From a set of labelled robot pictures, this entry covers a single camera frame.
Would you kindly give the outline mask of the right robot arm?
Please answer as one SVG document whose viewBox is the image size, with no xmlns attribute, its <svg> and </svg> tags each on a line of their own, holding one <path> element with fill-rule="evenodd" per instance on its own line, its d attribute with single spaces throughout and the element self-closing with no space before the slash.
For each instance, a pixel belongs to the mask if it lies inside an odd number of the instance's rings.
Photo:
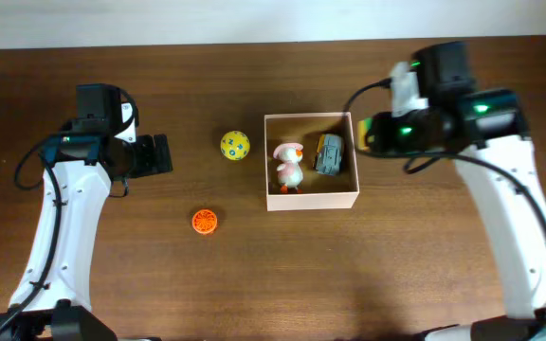
<svg viewBox="0 0 546 341">
<path fill-rule="evenodd" d="M 359 150 L 404 159 L 416 173 L 447 159 L 485 227 L 504 313 L 421 332 L 423 340 L 546 340 L 546 200 L 517 95 L 480 91 L 465 45 L 432 45 L 398 63 L 382 86 L 391 109 L 362 121 Z"/>
</svg>

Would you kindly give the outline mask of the white duck toy pink hat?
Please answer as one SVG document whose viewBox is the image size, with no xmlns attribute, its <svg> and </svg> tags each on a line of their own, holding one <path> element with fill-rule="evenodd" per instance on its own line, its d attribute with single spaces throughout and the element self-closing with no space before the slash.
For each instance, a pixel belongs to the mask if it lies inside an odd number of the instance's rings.
<svg viewBox="0 0 546 341">
<path fill-rule="evenodd" d="M 300 143 L 283 143 L 273 152 L 273 158 L 281 161 L 276 171 L 282 194 L 287 194 L 290 189 L 297 194 L 302 193 L 299 188 L 303 180 L 303 172 L 300 168 L 303 158 L 302 150 L 303 146 Z"/>
</svg>

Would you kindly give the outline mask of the yellow ball with blue letters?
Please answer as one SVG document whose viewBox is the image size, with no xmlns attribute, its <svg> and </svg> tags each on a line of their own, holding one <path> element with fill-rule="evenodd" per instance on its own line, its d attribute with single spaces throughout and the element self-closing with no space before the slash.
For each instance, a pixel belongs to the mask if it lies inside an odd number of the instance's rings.
<svg viewBox="0 0 546 341">
<path fill-rule="evenodd" d="M 248 155 L 250 141 L 243 132 L 230 131 L 222 136 L 220 150 L 225 158 L 232 161 L 239 161 Z"/>
</svg>

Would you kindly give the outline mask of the orange ribbed round toy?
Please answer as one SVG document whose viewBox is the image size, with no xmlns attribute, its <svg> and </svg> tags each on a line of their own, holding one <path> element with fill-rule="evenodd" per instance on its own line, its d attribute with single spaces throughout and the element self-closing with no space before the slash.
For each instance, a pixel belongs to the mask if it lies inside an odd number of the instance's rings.
<svg viewBox="0 0 546 341">
<path fill-rule="evenodd" d="M 201 235 L 208 235 L 218 227 L 218 218 L 210 209 L 200 209 L 191 218 L 193 230 Z"/>
</svg>

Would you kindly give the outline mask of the white cardboard box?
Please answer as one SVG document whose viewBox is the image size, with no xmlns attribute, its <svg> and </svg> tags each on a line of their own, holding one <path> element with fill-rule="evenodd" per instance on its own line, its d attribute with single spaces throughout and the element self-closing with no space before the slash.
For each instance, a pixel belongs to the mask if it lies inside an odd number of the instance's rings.
<svg viewBox="0 0 546 341">
<path fill-rule="evenodd" d="M 317 145 L 319 138 L 325 134 L 338 135 L 343 139 L 344 152 L 337 175 L 319 174 L 315 170 Z M 273 158 L 273 152 L 282 143 L 294 142 L 304 147 L 304 157 L 300 162 L 304 179 L 299 185 L 300 192 L 291 189 L 283 194 L 276 172 L 280 162 Z M 340 112 L 266 115 L 264 171 L 269 211 L 352 207 L 360 188 L 351 115 Z"/>
</svg>

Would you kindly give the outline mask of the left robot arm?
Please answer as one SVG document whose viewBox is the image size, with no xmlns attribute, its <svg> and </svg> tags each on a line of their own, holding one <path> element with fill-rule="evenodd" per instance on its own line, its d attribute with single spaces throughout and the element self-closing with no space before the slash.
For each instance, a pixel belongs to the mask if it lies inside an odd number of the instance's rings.
<svg viewBox="0 0 546 341">
<path fill-rule="evenodd" d="M 98 222 L 115 182 L 168 173 L 165 135 L 138 135 L 139 110 L 111 84 L 76 88 L 77 117 L 34 145 L 44 167 L 40 219 L 0 340 L 115 340 L 92 313 L 90 271 Z"/>
</svg>

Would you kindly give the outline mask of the multicoloured puzzle cube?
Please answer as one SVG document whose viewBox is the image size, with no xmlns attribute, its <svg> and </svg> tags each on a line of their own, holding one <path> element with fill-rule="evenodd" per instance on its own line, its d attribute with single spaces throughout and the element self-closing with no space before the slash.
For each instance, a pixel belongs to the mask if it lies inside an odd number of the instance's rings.
<svg viewBox="0 0 546 341">
<path fill-rule="evenodd" d="M 374 136 L 371 134 L 373 119 L 371 117 L 360 120 L 357 123 L 357 143 L 356 146 L 363 152 L 369 152 L 373 143 Z"/>
</svg>

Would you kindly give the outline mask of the grey and yellow toy truck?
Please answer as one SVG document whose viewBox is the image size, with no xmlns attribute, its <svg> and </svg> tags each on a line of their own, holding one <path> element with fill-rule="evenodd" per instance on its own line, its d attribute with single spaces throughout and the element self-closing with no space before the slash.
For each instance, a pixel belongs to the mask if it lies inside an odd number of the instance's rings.
<svg viewBox="0 0 546 341">
<path fill-rule="evenodd" d="M 317 155 L 314 168 L 319 174 L 338 175 L 342 155 L 344 153 L 344 141 L 340 135 L 324 134 L 319 137 Z"/>
</svg>

